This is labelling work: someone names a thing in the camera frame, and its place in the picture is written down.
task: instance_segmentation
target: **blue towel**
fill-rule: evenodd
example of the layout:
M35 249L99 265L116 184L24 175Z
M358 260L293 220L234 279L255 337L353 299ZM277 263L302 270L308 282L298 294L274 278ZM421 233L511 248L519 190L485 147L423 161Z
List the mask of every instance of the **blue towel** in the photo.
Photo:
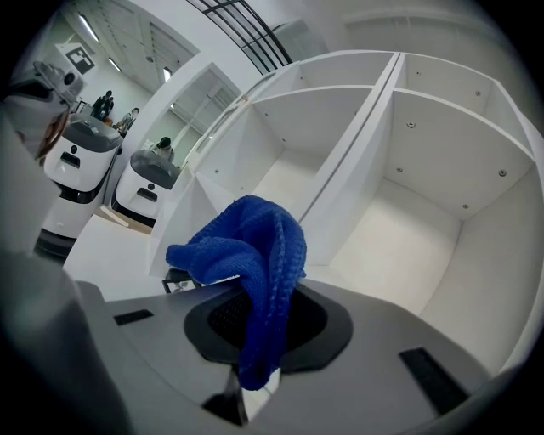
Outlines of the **blue towel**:
M303 278L306 242L297 221L277 204L244 196L200 230L187 245L172 245L167 262L202 284L240 275L252 301L240 384L266 385L286 351L291 294Z

